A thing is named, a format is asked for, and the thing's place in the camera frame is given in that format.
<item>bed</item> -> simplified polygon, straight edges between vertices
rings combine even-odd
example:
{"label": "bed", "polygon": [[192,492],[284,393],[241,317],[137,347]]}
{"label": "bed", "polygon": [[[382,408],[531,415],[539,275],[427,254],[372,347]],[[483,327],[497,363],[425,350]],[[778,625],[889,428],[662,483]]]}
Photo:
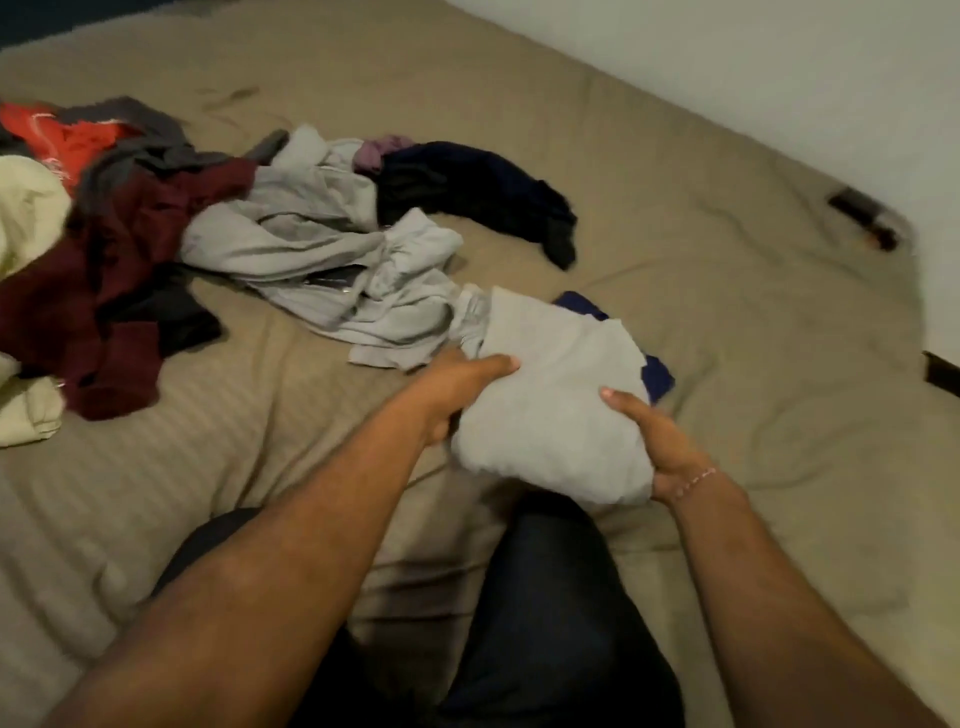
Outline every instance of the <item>bed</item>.
{"label": "bed", "polygon": [[[118,94],[176,116],[198,149],[306,122],[459,141],[548,180],[580,216],[577,265],[442,217],[466,239],[453,277],[575,290],[623,319],[678,380],[663,406],[857,632],[960,719],[960,401],[922,381],[912,251],[866,245],[824,203],[837,181],[441,0],[185,3],[0,54],[3,98]],[[68,415],[0,451],[5,726],[38,723],[193,528],[295,485],[402,386],[249,293],[192,288],[228,334],[169,360],[156,406]],[[351,618],[398,690],[443,694],[515,494],[443,448],[418,463]],[[671,521],[593,515],[690,725],[730,725]]]}

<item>beaded bracelet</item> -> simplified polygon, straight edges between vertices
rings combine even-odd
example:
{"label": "beaded bracelet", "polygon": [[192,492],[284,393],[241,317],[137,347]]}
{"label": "beaded bracelet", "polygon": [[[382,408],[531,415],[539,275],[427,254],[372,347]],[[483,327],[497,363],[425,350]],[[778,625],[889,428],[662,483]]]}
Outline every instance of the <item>beaded bracelet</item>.
{"label": "beaded bracelet", "polygon": [[715,475],[716,472],[717,472],[717,469],[716,469],[716,468],[707,468],[707,469],[704,470],[702,473],[700,473],[699,475],[697,475],[695,478],[693,478],[692,480],[688,480],[684,485],[680,486],[680,487],[674,492],[673,497],[671,498],[671,500],[672,500],[673,502],[676,502],[676,501],[680,500],[682,497],[684,497],[687,493],[689,493],[689,492],[693,489],[693,486],[695,486],[697,483],[699,483],[699,482],[700,482],[701,480],[703,480],[704,478],[710,477],[711,475]]}

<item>forearm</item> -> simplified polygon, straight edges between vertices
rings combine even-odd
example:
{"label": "forearm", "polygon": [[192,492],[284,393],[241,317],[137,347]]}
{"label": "forearm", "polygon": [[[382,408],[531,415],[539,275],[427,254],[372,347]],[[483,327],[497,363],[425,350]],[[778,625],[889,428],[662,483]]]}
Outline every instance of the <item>forearm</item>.
{"label": "forearm", "polygon": [[737,725],[944,728],[810,587],[725,475],[672,511]]}
{"label": "forearm", "polygon": [[174,581],[48,725],[283,725],[346,619],[426,439],[404,394]]}

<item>white wall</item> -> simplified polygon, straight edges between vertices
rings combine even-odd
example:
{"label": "white wall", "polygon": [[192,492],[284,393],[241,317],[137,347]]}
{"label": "white wall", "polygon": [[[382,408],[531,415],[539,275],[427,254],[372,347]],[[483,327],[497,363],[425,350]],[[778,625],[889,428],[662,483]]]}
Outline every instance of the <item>white wall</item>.
{"label": "white wall", "polygon": [[960,0],[449,0],[902,212],[960,363]]}

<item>dark jeans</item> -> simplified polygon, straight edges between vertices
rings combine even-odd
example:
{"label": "dark jeans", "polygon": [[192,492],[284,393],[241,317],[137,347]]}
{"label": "dark jeans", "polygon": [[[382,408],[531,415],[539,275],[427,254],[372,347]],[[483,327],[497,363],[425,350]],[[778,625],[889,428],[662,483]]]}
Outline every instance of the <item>dark jeans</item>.
{"label": "dark jeans", "polygon": [[[194,531],[155,593],[256,515]],[[291,726],[413,725],[380,695],[346,627]],[[684,725],[673,670],[620,583],[603,536],[572,500],[525,496],[493,553],[453,685],[431,726]]]}

